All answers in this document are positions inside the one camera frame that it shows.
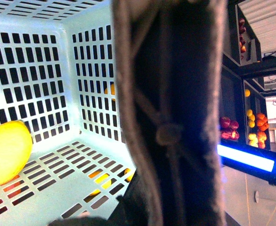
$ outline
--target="ceiling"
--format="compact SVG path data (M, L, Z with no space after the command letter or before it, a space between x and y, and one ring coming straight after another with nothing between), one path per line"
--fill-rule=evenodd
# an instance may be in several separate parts
M276 0L246 0L239 7L260 40L261 52L276 51Z

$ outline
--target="led light bar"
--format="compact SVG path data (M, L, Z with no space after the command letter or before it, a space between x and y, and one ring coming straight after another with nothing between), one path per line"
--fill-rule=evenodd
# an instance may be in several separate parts
M272 172L275 164L275 162L271 159L236 150L234 148L223 145L218 145L218 154L225 158L229 158L268 172Z

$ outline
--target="plastic basket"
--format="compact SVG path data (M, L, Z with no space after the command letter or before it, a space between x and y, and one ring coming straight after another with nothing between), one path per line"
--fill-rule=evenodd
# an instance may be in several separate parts
M33 141L25 168L0 186L0 226L108 218L124 194L134 165L110 94L113 36L110 1L0 0L0 124L23 120Z

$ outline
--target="basket floor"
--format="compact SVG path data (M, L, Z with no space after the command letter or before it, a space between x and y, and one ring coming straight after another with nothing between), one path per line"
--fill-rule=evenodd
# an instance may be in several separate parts
M33 153L17 178L0 186L0 226L45 226L86 211L108 218L118 203L116 196L123 195L129 184L126 168L134 169L80 139L47 153ZM101 173L90 178L95 171ZM104 173L109 177L97 184ZM104 189L108 180L112 184ZM100 193L89 196L96 189Z

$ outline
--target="lemon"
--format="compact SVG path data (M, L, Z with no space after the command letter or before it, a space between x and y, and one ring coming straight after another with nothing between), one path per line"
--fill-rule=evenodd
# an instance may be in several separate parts
M98 174L100 173L100 171L95 171L94 173L91 173L89 175L89 178L93 178L95 176L97 176ZM100 184L101 182L103 182L105 179L107 179L109 177L109 175L107 173L105 173L104 175L102 175L101 177L97 178L95 180L95 183L96 184ZM105 182L102 187L104 189L107 189L109 186L111 186L112 182L111 180L108 180L107 182ZM96 195L96 194L99 194L100 193L100 190L99 189L96 189L94 190L89 196L93 196L93 195Z
M250 146L253 146L253 147L259 147L259 145L258 145L254 140L251 140L251 141L249 142L249 145L250 145Z
M129 168L126 168L125 171L124 171L124 174L127 174L127 173L129 173L130 171L131 171L131 170L130 170ZM130 182L130 181L133 179L133 176L134 176L134 173L131 173L131 174L126 178L126 180Z
M257 137L254 138L252 141L253 141L254 143L256 143L256 144L259 142L259 140L257 139Z
M252 120L252 121L255 121L255 115L252 114L251 116L249 116L249 119Z
M248 125L250 128L253 128L255 126L255 122L252 120L249 120Z
M105 94L108 94L108 88L105 89ZM111 95L115 95L115 86L114 83L111 84Z
M253 111L251 109L249 109L247 112L246 112L246 115L248 117L250 117L251 115L253 115Z
M254 140L256 138L256 134L255 133L250 133L249 135L248 135L248 139L249 140Z
M0 185L23 169L31 151L31 135L23 122L10 121L0 125Z
M245 97L249 97L250 96L250 90L248 90L248 89L245 89Z

